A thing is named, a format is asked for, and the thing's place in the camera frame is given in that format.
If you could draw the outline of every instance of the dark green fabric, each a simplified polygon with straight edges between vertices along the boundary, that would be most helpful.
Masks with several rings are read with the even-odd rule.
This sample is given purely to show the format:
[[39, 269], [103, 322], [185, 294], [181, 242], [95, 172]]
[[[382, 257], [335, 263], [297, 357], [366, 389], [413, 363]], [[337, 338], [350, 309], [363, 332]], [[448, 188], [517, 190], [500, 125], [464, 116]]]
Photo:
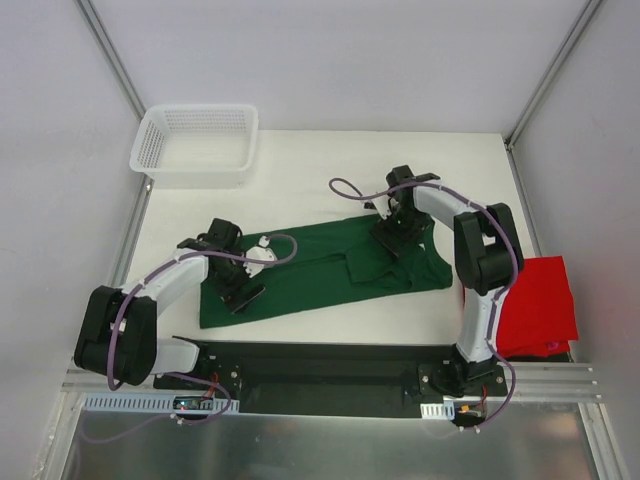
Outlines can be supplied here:
[[[377, 215], [280, 230], [298, 242], [298, 255], [285, 265], [263, 270], [255, 279], [266, 291], [242, 313], [231, 314], [213, 286], [201, 285], [200, 327], [222, 327], [288, 313], [357, 302], [408, 292], [451, 286], [451, 266], [436, 252], [433, 226], [424, 235], [424, 249], [407, 247], [395, 259], [369, 233]], [[262, 235], [244, 237], [249, 249]], [[274, 239], [278, 258], [291, 251], [287, 240]]]

